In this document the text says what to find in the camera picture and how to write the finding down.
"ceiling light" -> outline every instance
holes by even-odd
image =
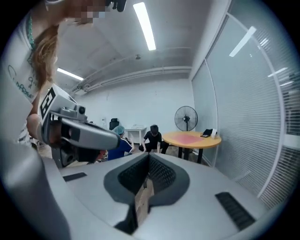
[[[268,75],[268,77],[272,77],[273,75],[275,75],[275,74],[277,74],[277,73],[281,73],[282,71],[284,71],[284,70],[286,70],[286,69],[287,69],[287,67],[284,67],[284,68],[282,68],[282,69],[276,71],[275,73],[272,73],[272,74]]]
[[[285,85],[291,84],[291,83],[293,83],[293,82],[294,82],[294,81],[286,82],[286,83],[284,83],[284,84],[281,84],[280,86],[282,87],[282,86],[285,86]]]
[[[148,17],[145,3],[140,2],[140,3],[134,4],[133,8],[135,9],[135,13],[141,24],[142,31],[144,33],[149,51],[155,50],[156,47],[155,47],[153,32],[152,32],[152,28],[151,28],[151,24],[150,24],[150,20]]]
[[[236,45],[236,47],[233,49],[233,51],[229,54],[230,57],[234,57],[241,48],[249,41],[251,36],[256,32],[256,28],[251,26],[245,36],[242,38],[242,40]]]
[[[262,47],[265,46],[265,45],[267,44],[268,41],[269,41],[269,40],[265,38],[263,41],[261,41],[261,46],[262,46]]]
[[[80,81],[83,80],[82,77],[76,76],[75,74],[69,73],[69,72],[67,72],[67,71],[65,71],[65,70],[62,70],[61,68],[58,68],[57,71],[58,71],[58,72],[61,72],[61,73],[64,73],[64,74],[66,74],[66,75],[68,75],[68,76],[70,76],[70,77],[76,78],[76,79],[78,79],[78,80],[80,80]]]

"round table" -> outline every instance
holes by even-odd
[[[188,160],[189,149],[199,149],[198,163],[201,163],[203,149],[212,148],[219,145],[222,141],[220,136],[214,139],[211,137],[201,137],[203,133],[199,132],[170,132],[162,136],[166,143],[178,146],[178,157],[181,158],[182,148],[184,148],[184,159]]]

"glass wall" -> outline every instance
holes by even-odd
[[[215,167],[268,208],[284,201],[300,171],[300,60],[262,2],[232,1],[193,88],[196,130],[215,125],[222,137]]]
[[[213,83],[209,70],[204,62],[192,80],[195,110],[198,114],[197,132],[204,132],[206,129],[218,128],[217,104]],[[203,159],[213,165],[216,148],[203,150]]]

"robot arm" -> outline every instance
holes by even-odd
[[[63,163],[70,160],[93,162],[99,150],[110,150],[119,146],[119,135],[89,123],[85,116],[85,108],[55,84],[45,96],[39,111],[42,116],[41,136],[46,144],[50,145],[49,136],[53,121],[62,124],[61,146],[55,149],[59,151],[59,155],[52,156],[56,161],[59,159]]]

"woman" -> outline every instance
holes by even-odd
[[[107,161],[117,159],[117,158],[122,158],[124,157],[125,152],[131,153],[135,149],[135,144],[133,143],[133,140],[130,140],[131,141],[131,145],[130,145],[129,142],[127,142],[127,140],[123,138],[125,132],[124,127],[117,126],[113,129],[113,131],[116,134],[120,135],[121,141],[118,148],[108,151]]]
[[[21,21],[12,34],[1,58],[1,81],[13,81],[32,103],[17,140],[31,146],[30,137],[42,142],[38,116],[40,92],[46,82],[53,81],[57,60],[58,28],[73,19],[77,25],[92,22],[91,12],[105,10],[105,0],[58,0],[55,4],[41,1]],[[60,125],[52,125],[50,142],[60,141]]]

